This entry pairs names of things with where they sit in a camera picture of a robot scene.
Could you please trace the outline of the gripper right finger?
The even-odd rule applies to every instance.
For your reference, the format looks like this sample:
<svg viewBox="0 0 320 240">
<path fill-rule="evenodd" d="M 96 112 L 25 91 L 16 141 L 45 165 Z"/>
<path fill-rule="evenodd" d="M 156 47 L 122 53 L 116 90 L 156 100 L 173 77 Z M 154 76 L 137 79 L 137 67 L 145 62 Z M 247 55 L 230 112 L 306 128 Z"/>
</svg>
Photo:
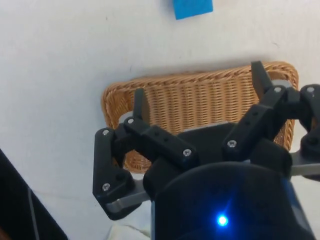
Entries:
<svg viewBox="0 0 320 240">
<path fill-rule="evenodd" d="M 273 141 L 288 120 L 299 120 L 307 133 L 300 149 L 290 155 L 283 174 L 320 179 L 320 86 L 309 84 L 301 90 L 274 85 L 261 61 L 251 63 L 252 85 L 259 98 L 223 141 L 225 161 L 249 158 L 260 140 Z"/>
</svg>

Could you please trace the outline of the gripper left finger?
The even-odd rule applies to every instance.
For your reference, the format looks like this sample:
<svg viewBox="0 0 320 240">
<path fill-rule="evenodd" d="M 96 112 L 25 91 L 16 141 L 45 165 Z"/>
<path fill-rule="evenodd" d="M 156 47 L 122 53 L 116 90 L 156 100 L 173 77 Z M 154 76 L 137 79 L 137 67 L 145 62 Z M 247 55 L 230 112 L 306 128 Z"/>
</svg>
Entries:
<svg viewBox="0 0 320 240">
<path fill-rule="evenodd" d="M 127 153 L 151 162 L 142 180 L 124 169 Z M 142 88 L 134 92 L 132 116 L 116 129 L 102 128 L 94 137 L 92 194 L 108 218 L 120 220 L 156 196 L 178 175 L 199 166 L 194 146 L 157 125 L 150 125 L 149 103 Z"/>
</svg>

